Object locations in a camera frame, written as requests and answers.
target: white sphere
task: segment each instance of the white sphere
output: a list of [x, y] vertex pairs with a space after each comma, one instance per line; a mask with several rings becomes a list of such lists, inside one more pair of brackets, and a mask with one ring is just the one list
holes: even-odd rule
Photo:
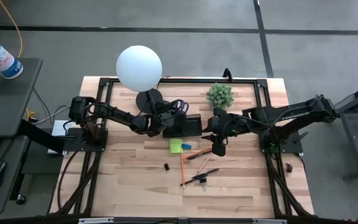
[[147, 91], [160, 81], [162, 64], [152, 49], [132, 46], [119, 55], [116, 72], [119, 81], [126, 88], [138, 92]]

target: gray floor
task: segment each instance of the gray floor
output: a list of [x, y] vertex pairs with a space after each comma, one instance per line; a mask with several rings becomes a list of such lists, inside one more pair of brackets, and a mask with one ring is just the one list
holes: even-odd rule
[[[20, 25], [257, 28], [252, 0], [16, 0], [6, 5]], [[358, 30], [358, 0], [260, 0], [260, 7], [266, 29]], [[1, 8], [0, 24], [10, 24]], [[23, 31], [22, 35], [23, 57], [44, 60], [36, 88], [53, 111], [78, 94], [83, 76], [115, 75], [115, 61], [130, 45], [155, 50], [164, 75], [218, 77], [228, 67], [236, 77], [266, 77], [258, 34]], [[0, 43], [13, 54], [19, 51], [14, 31], [0, 31]], [[285, 79], [291, 103], [315, 94], [336, 103], [358, 90], [358, 35], [268, 35], [267, 43], [274, 77]], [[29, 108], [43, 115], [35, 99]], [[358, 218], [358, 180], [342, 181], [342, 175], [358, 170], [358, 163], [341, 122], [312, 124], [304, 131], [310, 132], [303, 147], [316, 214]], [[35, 193], [30, 197], [51, 197], [53, 185], [36, 182], [55, 179], [34, 179]], [[2, 216], [44, 214], [48, 207], [17, 206], [9, 206]]]

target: wooden table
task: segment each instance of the wooden table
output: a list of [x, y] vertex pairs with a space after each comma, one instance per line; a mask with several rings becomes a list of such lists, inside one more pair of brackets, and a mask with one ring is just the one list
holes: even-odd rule
[[[99, 78], [84, 77], [80, 95], [95, 97]], [[272, 106], [287, 105], [283, 79], [267, 80]], [[188, 114], [201, 114], [205, 128], [207, 119], [213, 115], [212, 107], [205, 99], [210, 86], [211, 84], [207, 83], [161, 83], [159, 90], [164, 100], [173, 101], [180, 98], [188, 102]], [[241, 110], [256, 106], [252, 85], [231, 86], [234, 103], [227, 110], [228, 113], [241, 114]], [[123, 85], [114, 84], [111, 105], [137, 114], [139, 110], [135, 105], [136, 95], [136, 92], [128, 90]], [[273, 217], [265, 158], [259, 150], [256, 134], [229, 138], [226, 156], [214, 155], [211, 158], [205, 168], [220, 170], [208, 177], [207, 191], [204, 192], [198, 182], [187, 185], [186, 189], [179, 187], [180, 156], [168, 152], [168, 140], [162, 138], [162, 135], [149, 138], [146, 135], [137, 135], [128, 127], [113, 121], [108, 121], [107, 124], [108, 147], [101, 158], [92, 216]], [[184, 142], [192, 145], [191, 152], [211, 145], [211, 142], [200, 137], [185, 138]], [[62, 169], [68, 157], [64, 159]], [[78, 185], [83, 157], [84, 153], [79, 152], [68, 167], [62, 183], [62, 203]], [[186, 180], [195, 175], [206, 158], [203, 156], [185, 164]], [[165, 171], [165, 163], [169, 164], [169, 171]], [[302, 206], [313, 213], [305, 171], [300, 159], [294, 155], [284, 154], [283, 163], [293, 166], [293, 172], [286, 173], [289, 189]], [[282, 193], [280, 190], [277, 192], [280, 207], [284, 211]], [[53, 198], [51, 212], [57, 210], [56, 195]]]

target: potted plant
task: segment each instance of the potted plant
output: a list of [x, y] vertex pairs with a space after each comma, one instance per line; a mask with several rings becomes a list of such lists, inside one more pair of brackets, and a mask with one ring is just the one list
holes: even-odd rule
[[215, 83], [206, 93], [206, 99], [214, 108], [224, 109], [230, 107], [231, 103], [234, 101], [231, 86]]

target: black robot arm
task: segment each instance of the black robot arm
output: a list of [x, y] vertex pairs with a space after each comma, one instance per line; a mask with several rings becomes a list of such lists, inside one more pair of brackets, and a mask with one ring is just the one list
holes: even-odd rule
[[160, 134], [164, 129], [173, 126], [175, 119], [185, 119], [188, 109], [188, 104], [182, 100], [164, 101], [151, 106], [153, 108], [152, 114], [133, 115], [116, 107], [96, 102], [92, 97], [76, 96], [71, 101], [68, 116], [81, 126], [88, 142], [97, 143], [101, 132], [103, 132], [94, 122], [98, 118], [110, 119], [128, 126], [131, 131], [137, 134], [147, 134], [153, 137]]
[[[332, 122], [338, 117], [331, 100], [323, 95], [316, 96], [306, 102], [294, 105], [273, 108], [264, 106], [242, 111], [242, 115], [226, 113], [215, 108], [214, 116], [208, 120], [208, 127], [204, 133], [212, 132], [209, 136], [202, 137], [213, 142], [212, 152], [218, 156], [226, 154], [228, 137], [236, 137], [239, 134], [268, 131], [267, 144], [280, 144], [291, 133], [304, 128], [314, 122]], [[294, 119], [283, 126], [276, 126], [279, 121]]]

